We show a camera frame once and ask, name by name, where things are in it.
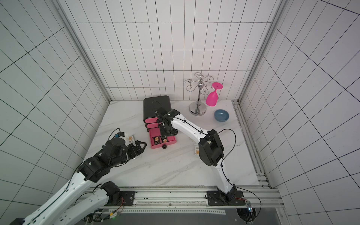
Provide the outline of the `black cookie packet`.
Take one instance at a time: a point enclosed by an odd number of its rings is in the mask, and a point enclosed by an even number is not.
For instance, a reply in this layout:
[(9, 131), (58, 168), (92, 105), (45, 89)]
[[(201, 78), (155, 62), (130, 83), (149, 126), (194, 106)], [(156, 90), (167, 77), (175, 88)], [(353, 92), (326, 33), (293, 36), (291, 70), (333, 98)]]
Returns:
[(159, 136), (153, 137), (153, 140), (154, 140), (155, 145), (160, 144), (160, 137)]
[(168, 143), (168, 137), (161, 137), (162, 143)]

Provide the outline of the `pink drawer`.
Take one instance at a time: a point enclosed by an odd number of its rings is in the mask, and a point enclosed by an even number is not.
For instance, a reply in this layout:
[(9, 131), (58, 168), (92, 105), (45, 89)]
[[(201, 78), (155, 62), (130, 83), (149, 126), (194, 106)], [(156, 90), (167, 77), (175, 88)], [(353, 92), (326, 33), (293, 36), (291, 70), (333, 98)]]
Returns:
[(146, 128), (152, 129), (152, 128), (157, 128), (158, 127), (158, 123), (150, 123), (150, 124), (145, 124)]
[(158, 118), (156, 118), (156, 117), (147, 118), (147, 119), (144, 120), (144, 122), (145, 122), (146, 124), (157, 123), (157, 121), (158, 121)]
[(162, 136), (159, 128), (149, 128), (148, 132), (152, 149), (166, 149), (169, 145), (177, 143), (175, 136)]

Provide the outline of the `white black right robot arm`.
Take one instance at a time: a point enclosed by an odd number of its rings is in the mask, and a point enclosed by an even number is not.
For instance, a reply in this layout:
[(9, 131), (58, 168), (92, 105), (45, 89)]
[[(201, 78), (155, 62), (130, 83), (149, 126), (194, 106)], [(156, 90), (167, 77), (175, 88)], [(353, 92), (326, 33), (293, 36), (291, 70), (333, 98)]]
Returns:
[(155, 111), (155, 115), (160, 123), (162, 137), (176, 136), (181, 131), (198, 144), (201, 161), (212, 169), (217, 179), (217, 190), (207, 194), (207, 198), (212, 200), (212, 205), (246, 204), (245, 199), (237, 196), (236, 185), (232, 184), (225, 175), (227, 170), (223, 165), (224, 146), (217, 131), (213, 129), (209, 131), (197, 126), (175, 109), (167, 112), (161, 107)]

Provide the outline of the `pink top drawer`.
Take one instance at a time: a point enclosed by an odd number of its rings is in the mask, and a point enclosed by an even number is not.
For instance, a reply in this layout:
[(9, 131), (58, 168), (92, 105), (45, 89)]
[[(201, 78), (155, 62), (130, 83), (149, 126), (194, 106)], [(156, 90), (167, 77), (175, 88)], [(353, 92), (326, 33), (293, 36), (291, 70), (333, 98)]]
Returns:
[(156, 118), (156, 117), (147, 118), (147, 119), (144, 120), (144, 122), (145, 122), (146, 124), (157, 123), (157, 121), (158, 121), (158, 118)]

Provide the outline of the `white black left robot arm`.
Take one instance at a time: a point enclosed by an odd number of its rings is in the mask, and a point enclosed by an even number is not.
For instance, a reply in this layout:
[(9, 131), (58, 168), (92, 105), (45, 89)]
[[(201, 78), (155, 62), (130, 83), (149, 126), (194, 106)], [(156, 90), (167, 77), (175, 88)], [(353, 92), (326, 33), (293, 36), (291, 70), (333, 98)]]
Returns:
[(141, 155), (147, 143), (135, 141), (126, 145), (121, 137), (108, 140), (94, 156), (86, 159), (75, 170), (70, 180), (46, 203), (25, 218), (16, 218), (13, 225), (73, 225), (98, 208), (109, 205), (123, 206), (123, 192), (112, 181), (105, 182), (100, 189), (79, 204), (71, 204), (85, 190), (110, 173), (114, 167), (123, 166)]

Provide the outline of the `black drawer cabinet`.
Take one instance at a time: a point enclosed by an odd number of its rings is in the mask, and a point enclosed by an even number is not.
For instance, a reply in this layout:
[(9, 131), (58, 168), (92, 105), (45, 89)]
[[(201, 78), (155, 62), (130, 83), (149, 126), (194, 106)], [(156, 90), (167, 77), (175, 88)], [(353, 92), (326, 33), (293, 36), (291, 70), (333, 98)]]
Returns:
[(172, 109), (169, 96), (156, 96), (145, 98), (143, 100), (143, 121), (147, 118), (157, 118), (157, 116), (155, 115), (155, 111), (161, 107), (164, 108), (167, 112)]

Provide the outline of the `pink bottom drawer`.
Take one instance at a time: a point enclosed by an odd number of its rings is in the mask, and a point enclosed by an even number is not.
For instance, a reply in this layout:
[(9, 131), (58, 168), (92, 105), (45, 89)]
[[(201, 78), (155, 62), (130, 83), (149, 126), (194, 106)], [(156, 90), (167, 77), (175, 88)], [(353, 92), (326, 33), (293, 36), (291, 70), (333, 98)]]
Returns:
[(152, 149), (166, 149), (169, 145), (177, 143), (175, 136), (162, 136), (159, 128), (149, 128), (148, 132)]

